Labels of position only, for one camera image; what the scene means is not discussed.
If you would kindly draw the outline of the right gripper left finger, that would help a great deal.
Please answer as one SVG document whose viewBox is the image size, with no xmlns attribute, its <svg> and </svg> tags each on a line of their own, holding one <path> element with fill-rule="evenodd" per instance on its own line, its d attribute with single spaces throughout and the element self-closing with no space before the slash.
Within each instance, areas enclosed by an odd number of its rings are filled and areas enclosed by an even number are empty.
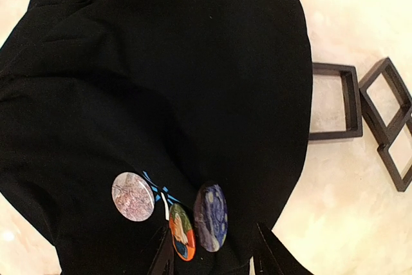
<svg viewBox="0 0 412 275">
<path fill-rule="evenodd" d="M 151 259 L 147 275 L 174 274 L 174 247 L 168 226 L 157 230 L 147 250 Z"/>
</svg>

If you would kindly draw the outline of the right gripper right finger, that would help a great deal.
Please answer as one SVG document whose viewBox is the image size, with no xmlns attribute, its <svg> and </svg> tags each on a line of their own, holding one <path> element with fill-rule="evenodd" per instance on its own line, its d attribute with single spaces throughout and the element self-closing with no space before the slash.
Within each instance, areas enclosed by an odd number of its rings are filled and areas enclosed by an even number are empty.
<svg viewBox="0 0 412 275">
<path fill-rule="evenodd" d="M 259 275 L 312 275 L 263 223 L 257 223 L 253 236 L 253 266 Z"/>
</svg>

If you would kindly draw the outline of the starry night blue brooch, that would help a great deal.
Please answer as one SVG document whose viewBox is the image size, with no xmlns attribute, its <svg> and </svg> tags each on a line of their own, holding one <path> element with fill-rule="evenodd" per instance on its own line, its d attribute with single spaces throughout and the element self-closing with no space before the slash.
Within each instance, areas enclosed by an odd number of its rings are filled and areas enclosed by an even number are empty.
<svg viewBox="0 0 412 275">
<path fill-rule="evenodd" d="M 200 187 L 193 215 L 200 245 L 208 252 L 219 251 L 227 237 L 228 210 L 223 190 L 216 182 Z"/>
</svg>

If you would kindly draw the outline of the black garment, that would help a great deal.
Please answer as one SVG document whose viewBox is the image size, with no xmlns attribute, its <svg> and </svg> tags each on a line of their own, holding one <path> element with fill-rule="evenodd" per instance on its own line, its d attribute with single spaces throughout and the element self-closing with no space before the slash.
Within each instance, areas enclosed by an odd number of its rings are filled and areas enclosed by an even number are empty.
<svg viewBox="0 0 412 275">
<path fill-rule="evenodd" d="M 312 56 L 300 0 L 30 0 L 1 48 L 1 193 L 63 274 L 146 274 L 148 245 L 216 182 L 228 232 L 175 274 L 248 274 L 301 176 Z M 121 215 L 114 179 L 154 195 Z"/>
</svg>

